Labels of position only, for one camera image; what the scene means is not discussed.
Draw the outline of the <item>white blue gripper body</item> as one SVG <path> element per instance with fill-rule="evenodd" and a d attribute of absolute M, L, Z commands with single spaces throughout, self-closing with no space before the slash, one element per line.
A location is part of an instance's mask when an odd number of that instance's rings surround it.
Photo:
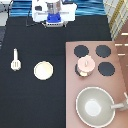
<path fill-rule="evenodd" d="M 56 14 L 48 14 L 46 25 L 48 27 L 59 27 L 62 25 L 61 17 L 59 13 Z"/>

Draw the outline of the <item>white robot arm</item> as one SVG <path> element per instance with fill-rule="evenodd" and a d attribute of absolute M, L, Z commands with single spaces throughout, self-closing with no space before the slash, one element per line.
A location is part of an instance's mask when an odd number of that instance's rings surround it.
<path fill-rule="evenodd" d="M 32 0 L 32 18 L 45 27 L 62 27 L 75 20 L 75 3 L 62 0 Z"/>

